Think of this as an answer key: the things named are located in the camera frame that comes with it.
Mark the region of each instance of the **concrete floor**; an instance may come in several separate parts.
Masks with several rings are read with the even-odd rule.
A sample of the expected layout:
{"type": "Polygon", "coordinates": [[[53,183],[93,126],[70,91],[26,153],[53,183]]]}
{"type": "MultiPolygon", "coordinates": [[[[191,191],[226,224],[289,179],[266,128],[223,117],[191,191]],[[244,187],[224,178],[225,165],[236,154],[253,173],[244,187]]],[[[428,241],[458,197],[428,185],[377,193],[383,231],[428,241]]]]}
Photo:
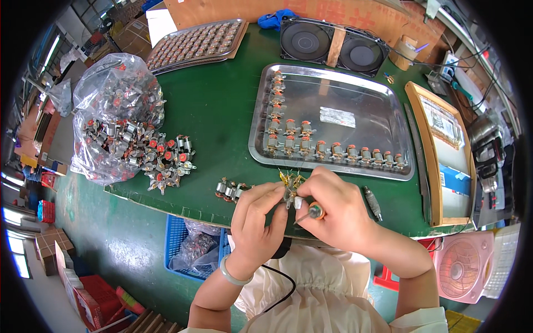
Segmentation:
{"type": "MultiPolygon", "coordinates": [[[[103,192],[83,175],[69,172],[58,180],[58,193],[47,190],[55,202],[55,224],[63,228],[94,273],[113,287],[121,286],[143,306],[187,325],[189,307],[200,283],[164,268],[166,214],[103,192]]],[[[372,272],[379,266],[372,261],[372,272]]],[[[390,322],[398,293],[370,283],[375,308],[390,322]]],[[[462,311],[466,304],[441,298],[441,305],[462,311]]],[[[232,330],[246,317],[232,308],[232,330]]]]}

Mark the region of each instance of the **metal tray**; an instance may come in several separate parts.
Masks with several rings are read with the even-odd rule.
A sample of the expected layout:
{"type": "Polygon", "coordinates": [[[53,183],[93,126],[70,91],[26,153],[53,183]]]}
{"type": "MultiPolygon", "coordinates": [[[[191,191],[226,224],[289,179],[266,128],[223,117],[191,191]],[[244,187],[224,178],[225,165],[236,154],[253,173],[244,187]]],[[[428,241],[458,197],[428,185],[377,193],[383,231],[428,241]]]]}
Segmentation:
{"type": "Polygon", "coordinates": [[[233,24],[235,22],[239,22],[240,23],[239,28],[235,32],[235,35],[234,35],[233,39],[231,40],[231,44],[228,46],[227,50],[225,50],[224,52],[215,53],[215,54],[205,54],[205,55],[201,55],[201,56],[194,56],[191,59],[183,59],[181,61],[175,61],[173,63],[168,63],[168,64],[166,64],[164,66],[160,66],[158,68],[151,69],[150,71],[154,75],[159,75],[159,74],[170,72],[170,71],[173,71],[173,70],[176,70],[176,69],[189,67],[190,63],[200,64],[200,63],[210,62],[210,60],[212,60],[212,62],[220,62],[220,61],[226,60],[225,58],[221,59],[221,57],[223,57],[224,55],[229,54],[233,50],[235,50],[235,48],[238,45],[238,41],[240,39],[240,35],[243,33],[243,29],[244,29],[244,27],[246,25],[245,24],[246,20],[233,19],[233,20],[223,20],[223,21],[217,21],[217,22],[210,22],[210,23],[206,23],[206,24],[203,24],[203,25],[198,25],[198,26],[194,26],[194,27],[190,27],[190,28],[187,28],[187,29],[183,29],[183,30],[179,30],[179,31],[170,33],[170,34],[166,35],[165,37],[161,38],[161,40],[157,42],[156,46],[154,47],[152,52],[150,52],[150,54],[147,57],[147,59],[148,59],[147,63],[148,63],[150,61],[150,59],[152,58],[152,56],[156,54],[156,50],[159,51],[160,46],[162,44],[164,44],[168,38],[174,38],[174,37],[179,36],[179,35],[188,34],[191,31],[202,29],[202,28],[205,28],[205,27],[210,26],[210,25],[217,25],[217,24],[224,24],[224,23],[233,24]]]}
{"type": "MultiPolygon", "coordinates": [[[[299,145],[301,139],[295,138],[295,144],[299,145]]],[[[257,92],[248,149],[258,162],[283,168],[314,169],[323,165],[335,172],[399,181],[407,181],[414,174],[413,147],[405,115],[400,109],[395,93],[380,83],[332,69],[323,70],[281,63],[266,66],[261,74],[257,92]],[[324,160],[317,160],[311,156],[314,154],[314,148],[308,156],[293,154],[289,157],[283,153],[283,147],[278,148],[274,156],[264,151],[269,137],[266,131],[271,121],[267,115],[271,82],[277,70],[286,76],[283,81],[286,86],[283,91],[285,102],[282,103],[285,114],[280,119],[279,144],[285,141],[282,134],[285,132],[287,119],[294,119],[296,126],[307,120],[311,122],[312,128],[317,130],[310,136],[313,147],[319,140],[323,140],[327,148],[338,142],[344,151],[349,144],[354,144],[358,152],[362,147],[368,147],[370,152],[373,149],[380,149],[381,153],[391,151],[393,156],[397,153],[402,154],[406,166],[402,169],[389,169],[351,165],[344,160],[336,163],[327,157],[324,160]],[[333,121],[327,117],[321,120],[321,108],[333,109],[333,112],[340,111],[336,115],[352,113],[353,116],[352,119],[348,119],[351,121],[341,125],[339,118],[336,117],[333,117],[333,121]]]]}

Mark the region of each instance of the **metal ruler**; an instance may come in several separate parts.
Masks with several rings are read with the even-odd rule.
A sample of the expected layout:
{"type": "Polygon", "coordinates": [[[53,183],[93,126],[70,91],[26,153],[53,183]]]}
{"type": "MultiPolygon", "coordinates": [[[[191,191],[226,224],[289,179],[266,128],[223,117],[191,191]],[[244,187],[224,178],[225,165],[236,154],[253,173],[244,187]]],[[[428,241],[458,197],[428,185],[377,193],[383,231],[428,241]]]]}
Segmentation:
{"type": "Polygon", "coordinates": [[[424,215],[424,220],[428,223],[431,223],[430,187],[427,181],[426,161],[422,152],[422,143],[420,141],[420,136],[417,131],[418,127],[416,126],[416,122],[413,118],[413,112],[411,111],[411,108],[407,103],[404,103],[403,107],[405,108],[405,114],[407,115],[409,128],[411,129],[411,136],[413,137],[413,143],[415,144],[416,165],[418,168],[418,176],[420,178],[420,194],[422,195],[422,213],[424,215]]]}

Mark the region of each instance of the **pink box fan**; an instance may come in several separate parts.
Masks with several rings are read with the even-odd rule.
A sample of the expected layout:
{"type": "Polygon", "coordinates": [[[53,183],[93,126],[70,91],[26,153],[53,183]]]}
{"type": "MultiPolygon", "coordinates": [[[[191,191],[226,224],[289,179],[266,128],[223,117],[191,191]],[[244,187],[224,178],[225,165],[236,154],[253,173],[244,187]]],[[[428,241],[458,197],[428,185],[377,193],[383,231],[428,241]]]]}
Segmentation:
{"type": "Polygon", "coordinates": [[[494,234],[491,231],[444,237],[442,249],[436,250],[433,256],[439,296],[462,303],[477,303],[492,273],[493,250],[494,234]]]}

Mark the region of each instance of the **clear plastic bag of motors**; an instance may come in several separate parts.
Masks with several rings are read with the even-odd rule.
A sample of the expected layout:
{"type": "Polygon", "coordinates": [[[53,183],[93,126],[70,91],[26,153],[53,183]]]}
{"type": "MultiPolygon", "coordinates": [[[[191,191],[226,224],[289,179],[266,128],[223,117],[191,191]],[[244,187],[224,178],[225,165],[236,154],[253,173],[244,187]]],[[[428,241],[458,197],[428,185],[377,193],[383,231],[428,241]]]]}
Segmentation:
{"type": "Polygon", "coordinates": [[[136,148],[135,140],[124,140],[127,122],[155,130],[163,125],[165,100],[145,62],[128,53],[106,55],[85,71],[72,100],[76,109],[72,167],[104,186],[135,176],[139,166],[128,162],[127,153],[110,152],[110,147],[127,143],[127,151],[136,148]]]}

